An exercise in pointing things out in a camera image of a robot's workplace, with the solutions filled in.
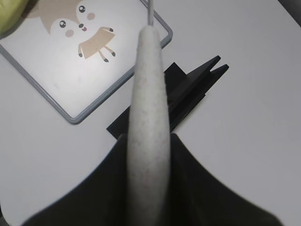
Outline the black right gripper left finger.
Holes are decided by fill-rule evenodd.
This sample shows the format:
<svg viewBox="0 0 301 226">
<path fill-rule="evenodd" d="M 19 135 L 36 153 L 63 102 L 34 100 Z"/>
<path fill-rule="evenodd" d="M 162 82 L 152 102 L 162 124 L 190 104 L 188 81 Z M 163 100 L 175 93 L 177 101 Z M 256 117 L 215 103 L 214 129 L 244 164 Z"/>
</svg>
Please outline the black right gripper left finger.
<svg viewBox="0 0 301 226">
<path fill-rule="evenodd" d="M 125 226 L 127 136 L 76 188 L 24 222 L 25 226 Z"/>
</svg>

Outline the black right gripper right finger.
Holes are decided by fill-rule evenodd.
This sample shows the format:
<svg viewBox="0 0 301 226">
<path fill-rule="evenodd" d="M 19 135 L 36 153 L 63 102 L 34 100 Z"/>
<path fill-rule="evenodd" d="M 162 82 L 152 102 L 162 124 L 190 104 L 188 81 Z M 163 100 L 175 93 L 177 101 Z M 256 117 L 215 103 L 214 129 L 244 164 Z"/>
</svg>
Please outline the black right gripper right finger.
<svg viewBox="0 0 301 226">
<path fill-rule="evenodd" d="M 210 174 L 171 134 L 170 223 L 173 226 L 280 226 L 268 211 Z"/>
</svg>

